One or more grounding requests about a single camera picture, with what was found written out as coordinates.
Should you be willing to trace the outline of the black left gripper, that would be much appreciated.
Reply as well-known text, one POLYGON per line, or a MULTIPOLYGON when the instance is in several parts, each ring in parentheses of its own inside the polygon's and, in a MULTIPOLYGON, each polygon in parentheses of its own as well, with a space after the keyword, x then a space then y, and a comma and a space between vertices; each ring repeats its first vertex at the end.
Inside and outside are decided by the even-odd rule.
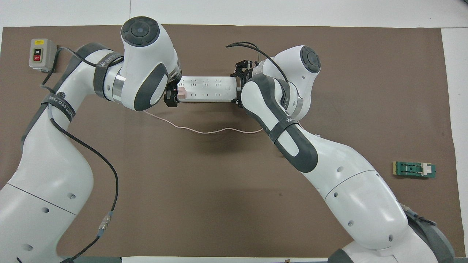
POLYGON ((164 95, 164 103, 168 107, 178 107, 178 89, 184 88, 184 82, 181 80, 181 78, 181 75, 177 75, 168 80, 166 90, 170 91, 166 91, 164 95))

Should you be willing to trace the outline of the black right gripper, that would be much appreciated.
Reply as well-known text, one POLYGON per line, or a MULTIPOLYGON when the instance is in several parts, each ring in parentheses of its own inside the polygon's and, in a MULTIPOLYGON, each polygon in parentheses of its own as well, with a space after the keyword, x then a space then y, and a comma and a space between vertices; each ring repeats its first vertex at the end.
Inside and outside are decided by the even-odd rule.
MULTIPOLYGON (((252 76, 261 73, 258 61, 243 60, 236 63, 235 67, 234 77, 239 77, 240 79, 250 79, 252 76)), ((243 108, 241 96, 236 97, 236 105, 239 108, 243 108)))

